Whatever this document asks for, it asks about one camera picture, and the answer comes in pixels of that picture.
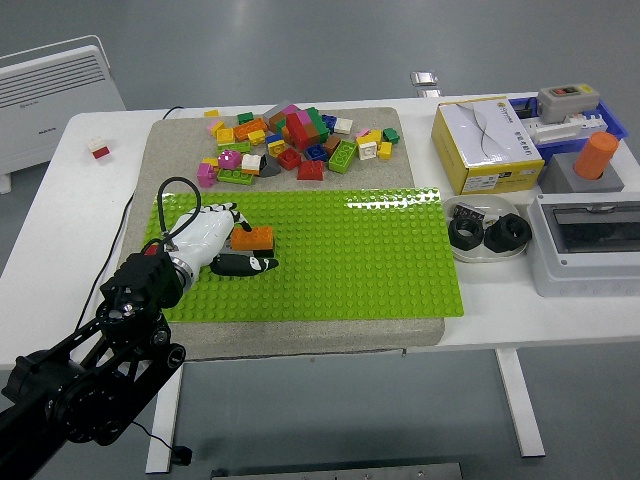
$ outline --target robotic arm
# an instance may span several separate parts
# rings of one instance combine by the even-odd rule
[[[278,265],[220,254],[235,223],[251,230],[235,204],[183,215],[164,242],[168,251],[161,243],[155,254],[130,255],[100,287],[105,300],[92,321],[52,349],[16,359],[2,390],[15,405],[0,413],[0,478],[31,477],[67,440],[110,445],[120,437],[186,357],[171,343],[162,309],[177,305],[204,265],[242,276]],[[98,334],[84,360],[72,361],[71,352]]]

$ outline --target black nut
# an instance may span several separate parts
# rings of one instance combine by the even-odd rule
[[[460,250],[471,250],[482,243],[482,222],[473,217],[456,217],[449,222],[449,243]]]
[[[500,217],[487,228],[484,246],[495,253],[515,250],[531,240],[531,227],[527,221],[514,213]]]

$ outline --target metal plate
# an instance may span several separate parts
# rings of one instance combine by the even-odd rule
[[[318,472],[271,473],[218,477],[227,480],[462,480],[459,463],[413,465],[409,467],[362,468],[355,470],[325,470]]]

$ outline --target green baseplate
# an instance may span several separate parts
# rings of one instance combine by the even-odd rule
[[[275,270],[218,277],[203,268],[171,322],[458,317],[462,299],[436,189],[204,194],[234,202],[254,226],[271,225]],[[195,206],[166,194],[167,225]],[[158,237],[154,204],[145,242]]]

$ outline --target black cable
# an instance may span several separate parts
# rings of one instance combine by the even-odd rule
[[[173,182],[186,183],[187,185],[189,185],[189,187],[191,187],[191,189],[193,190],[193,193],[196,196],[196,209],[193,212],[193,215],[191,215],[191,217],[189,217],[186,222],[184,222],[174,232],[168,233],[167,225],[164,220],[164,208],[162,207],[162,196],[164,194],[164,189],[167,187],[167,185]],[[196,219],[196,217],[198,216],[198,214],[200,213],[200,209],[202,208],[202,197],[200,196],[198,187],[196,187],[191,180],[188,180],[183,177],[170,177],[170,178],[167,178],[164,182],[162,182],[162,185],[160,185],[160,188],[158,189],[158,196],[156,198],[156,201],[158,205],[158,221],[160,222],[160,231],[162,232],[162,235],[164,237],[160,242],[162,245],[164,245],[169,240],[179,235],[181,232],[184,231],[185,228],[191,225]]]
[[[170,109],[169,109],[169,111],[168,111],[167,113],[165,113],[165,114],[164,114],[164,117],[162,117],[162,119],[163,119],[163,120],[165,120],[165,119],[169,116],[169,114],[170,114],[171,112],[173,112],[174,110],[177,110],[178,108],[184,108],[184,107],[176,106],[176,107],[172,107],[172,108],[170,108]]]
[[[142,424],[140,424],[140,423],[138,423],[136,421],[133,421],[131,423],[134,424],[134,425],[137,425],[138,427],[140,427],[144,431],[144,433],[146,433],[149,437],[155,438],[159,442],[162,442],[162,444],[165,447],[167,447],[169,450],[171,450],[178,457],[178,459],[180,460],[180,463],[182,465],[189,465],[191,463],[191,458],[192,458],[193,452],[191,451],[190,448],[179,446],[179,445],[176,445],[175,447],[172,447],[167,442],[165,442],[162,438],[160,438],[157,435],[154,435],[153,433],[149,432],[149,430],[147,430],[144,425],[142,425]]]
[[[80,324],[82,323],[84,314],[87,312],[87,307],[89,306],[89,302],[91,301],[91,296],[93,295],[93,291],[96,288],[96,285],[98,284],[98,280],[100,280],[100,277],[102,276],[104,271],[107,269],[107,265],[109,265],[111,256],[113,255],[113,252],[116,249],[116,244],[118,243],[118,237],[120,236],[120,233],[122,233],[122,227],[124,227],[124,222],[125,222],[125,219],[127,218],[127,210],[129,209],[129,206],[131,205],[132,201],[133,201],[133,194],[131,194],[129,201],[127,201],[127,204],[124,206],[124,210],[122,211],[122,218],[120,218],[120,225],[118,225],[118,231],[116,232],[115,237],[113,237],[113,242],[111,243],[111,248],[109,249],[109,255],[107,256],[107,259],[105,260],[104,265],[102,265],[100,272],[98,272],[96,279],[93,281],[93,285],[91,285],[91,290],[89,290],[89,296],[87,297],[87,300],[84,302],[84,307],[82,307],[82,313],[80,314],[80,318],[78,318],[78,322],[76,323],[75,330],[78,330],[80,328]]]

